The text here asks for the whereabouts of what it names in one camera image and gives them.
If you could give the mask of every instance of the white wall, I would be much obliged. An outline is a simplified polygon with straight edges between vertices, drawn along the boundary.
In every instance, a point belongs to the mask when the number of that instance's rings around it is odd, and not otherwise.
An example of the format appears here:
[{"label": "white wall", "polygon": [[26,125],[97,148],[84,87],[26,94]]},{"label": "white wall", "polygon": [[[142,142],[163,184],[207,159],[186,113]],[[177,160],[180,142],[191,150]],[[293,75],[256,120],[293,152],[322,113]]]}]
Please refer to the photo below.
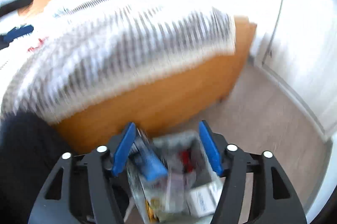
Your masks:
[{"label": "white wall", "polygon": [[337,0],[283,0],[272,56],[265,61],[325,135],[337,124],[336,40]]},{"label": "white wall", "polygon": [[331,138],[332,150],[326,173],[319,189],[317,196],[314,199],[310,209],[306,213],[307,222],[310,223],[323,209],[324,205],[330,198],[332,192],[337,186],[337,133]]}]

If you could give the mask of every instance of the white door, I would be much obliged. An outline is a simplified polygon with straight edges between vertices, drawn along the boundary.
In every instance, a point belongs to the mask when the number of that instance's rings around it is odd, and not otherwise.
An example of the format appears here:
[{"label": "white door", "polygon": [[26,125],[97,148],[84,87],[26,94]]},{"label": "white door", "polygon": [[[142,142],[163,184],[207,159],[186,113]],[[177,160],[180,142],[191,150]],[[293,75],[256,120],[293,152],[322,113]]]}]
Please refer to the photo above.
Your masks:
[{"label": "white door", "polygon": [[263,67],[330,135],[337,124],[337,0],[283,0],[270,52]]}]

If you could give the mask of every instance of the red item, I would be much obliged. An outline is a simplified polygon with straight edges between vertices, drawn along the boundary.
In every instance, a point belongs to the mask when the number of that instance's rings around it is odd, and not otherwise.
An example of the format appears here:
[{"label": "red item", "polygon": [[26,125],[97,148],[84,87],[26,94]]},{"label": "red item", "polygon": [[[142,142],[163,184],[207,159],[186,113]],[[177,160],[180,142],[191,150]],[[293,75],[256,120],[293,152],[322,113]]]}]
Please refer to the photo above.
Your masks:
[{"label": "red item", "polygon": [[184,165],[185,173],[190,173],[193,171],[193,166],[191,164],[191,151],[185,150],[179,153],[180,160]]},{"label": "red item", "polygon": [[37,49],[37,48],[40,48],[40,47],[43,45],[44,40],[45,40],[45,39],[40,39],[40,38],[39,38],[39,43],[40,43],[40,44],[38,45],[38,47],[29,47],[28,50],[27,50],[27,52],[31,52],[31,51],[34,51],[34,50]]}]

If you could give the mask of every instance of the bed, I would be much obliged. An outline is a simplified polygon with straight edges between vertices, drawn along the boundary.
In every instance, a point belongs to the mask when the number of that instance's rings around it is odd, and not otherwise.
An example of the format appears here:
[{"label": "bed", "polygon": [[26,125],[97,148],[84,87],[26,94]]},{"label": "bed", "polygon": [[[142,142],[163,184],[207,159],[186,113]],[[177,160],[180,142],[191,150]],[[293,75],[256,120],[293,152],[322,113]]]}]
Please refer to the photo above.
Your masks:
[{"label": "bed", "polygon": [[[20,16],[43,11],[50,0],[34,0]],[[256,25],[235,17],[234,55],[214,56],[184,72],[141,84],[54,123],[54,128],[79,153],[87,153],[121,132],[129,121],[149,136],[181,123],[229,95],[249,55]]]}]

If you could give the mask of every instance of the blue item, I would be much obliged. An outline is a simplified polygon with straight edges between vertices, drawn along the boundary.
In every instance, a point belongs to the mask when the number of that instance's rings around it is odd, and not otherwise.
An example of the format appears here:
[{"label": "blue item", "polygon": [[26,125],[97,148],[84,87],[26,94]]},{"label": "blue item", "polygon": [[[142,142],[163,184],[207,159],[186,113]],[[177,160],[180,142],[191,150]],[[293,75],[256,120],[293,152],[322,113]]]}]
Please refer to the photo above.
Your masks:
[{"label": "blue item", "polygon": [[14,27],[11,31],[9,31],[6,35],[4,35],[3,41],[10,43],[18,37],[32,33],[33,30],[34,30],[34,27],[31,24],[24,25],[20,28]]},{"label": "blue item", "polygon": [[132,161],[147,181],[153,181],[168,175],[168,171],[163,163],[156,154],[148,148],[144,148],[135,154]]},{"label": "blue item", "polygon": [[9,31],[5,35],[0,35],[0,50],[9,46],[9,44],[16,38],[21,37],[23,35],[32,33],[34,27],[32,25],[25,25],[20,28],[14,27],[11,31]]},{"label": "blue item", "polygon": [[130,123],[129,128],[127,129],[114,154],[114,164],[111,170],[113,175],[118,175],[120,172],[123,171],[135,138],[136,125],[134,123]]},{"label": "blue item", "polygon": [[210,129],[202,121],[199,122],[199,136],[201,142],[203,143],[208,161],[210,162],[213,171],[216,172],[218,176],[221,176],[223,173],[223,168],[221,166],[221,156],[218,149],[216,148],[211,134],[212,132]]}]

